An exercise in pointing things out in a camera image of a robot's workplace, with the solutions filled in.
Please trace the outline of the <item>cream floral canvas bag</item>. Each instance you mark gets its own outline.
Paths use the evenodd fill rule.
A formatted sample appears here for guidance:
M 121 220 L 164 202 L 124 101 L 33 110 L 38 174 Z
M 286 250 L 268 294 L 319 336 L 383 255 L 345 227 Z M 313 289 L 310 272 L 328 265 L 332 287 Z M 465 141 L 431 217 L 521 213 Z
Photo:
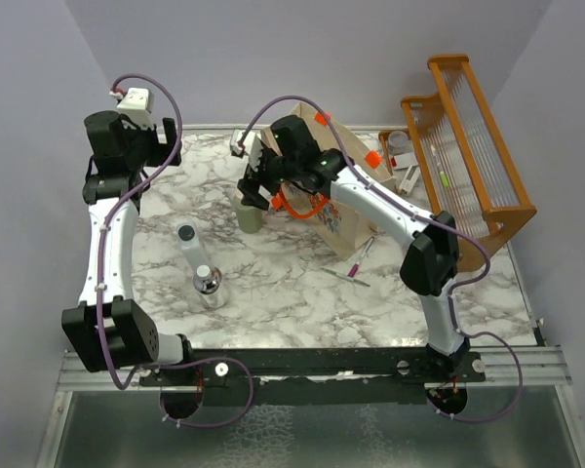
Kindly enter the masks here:
M 396 189 L 395 178 L 384 158 L 369 148 L 358 136 L 335 120 L 326 123 L 318 118 L 319 112 L 310 104 L 298 103 L 292 115 L 307 126 L 321 151 L 345 149 L 356 169 L 364 172 L 375 185 L 389 191 Z M 301 184 L 286 182 L 281 188 L 285 207 L 296 217 L 312 214 L 305 222 L 325 241 L 340 258 L 350 257 L 378 230 L 372 217 L 362 210 L 366 204 L 358 193 L 364 189 L 356 176 L 346 172 L 331 189 L 328 200 L 319 193 L 312 195 L 301 189 Z

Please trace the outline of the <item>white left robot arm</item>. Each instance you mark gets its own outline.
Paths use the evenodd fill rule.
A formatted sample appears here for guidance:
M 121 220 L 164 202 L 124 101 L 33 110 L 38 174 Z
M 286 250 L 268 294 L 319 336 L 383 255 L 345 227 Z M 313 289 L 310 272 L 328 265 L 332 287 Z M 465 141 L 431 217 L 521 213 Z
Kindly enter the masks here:
M 132 285 L 143 170 L 180 163 L 175 122 L 164 119 L 164 141 L 148 110 L 120 105 L 89 115 L 84 124 L 93 151 L 82 190 L 91 224 L 89 264 L 76 306 L 61 314 L 62 329 L 90 372 L 109 364 L 162 365 L 170 382 L 185 384 L 196 370 L 187 339 L 158 332 L 135 302 Z

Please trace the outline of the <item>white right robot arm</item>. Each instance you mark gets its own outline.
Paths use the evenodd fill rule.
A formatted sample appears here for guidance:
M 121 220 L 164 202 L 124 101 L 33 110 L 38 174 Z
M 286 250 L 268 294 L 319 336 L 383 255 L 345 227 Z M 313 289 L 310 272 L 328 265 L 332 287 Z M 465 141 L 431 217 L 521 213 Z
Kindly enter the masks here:
M 344 204 L 388 233 L 405 251 L 402 282 L 419 296 L 428 329 L 428 369 L 438 380 L 450 381 L 464 367 L 468 349 L 449 307 L 449 288 L 457 273 L 459 248 L 451 214 L 431 214 L 408 204 L 375 182 L 337 148 L 323 149 L 306 123 L 296 115 L 270 127 L 272 146 L 256 133 L 237 131 L 230 140 L 233 156 L 247 158 L 237 187 L 245 206 L 267 210 L 260 194 L 275 194 L 291 183 L 312 194 Z

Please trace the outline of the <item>green bottle white cap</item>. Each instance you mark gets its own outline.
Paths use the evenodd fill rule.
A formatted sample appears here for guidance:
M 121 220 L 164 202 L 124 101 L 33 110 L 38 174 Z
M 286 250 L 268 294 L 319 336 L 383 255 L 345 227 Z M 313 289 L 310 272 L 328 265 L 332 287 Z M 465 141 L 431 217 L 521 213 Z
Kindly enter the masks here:
M 234 208 L 240 230 L 246 234 L 257 233 L 263 225 L 263 214 L 258 208 L 242 203 L 243 194 L 236 189 L 232 195 L 231 203 Z

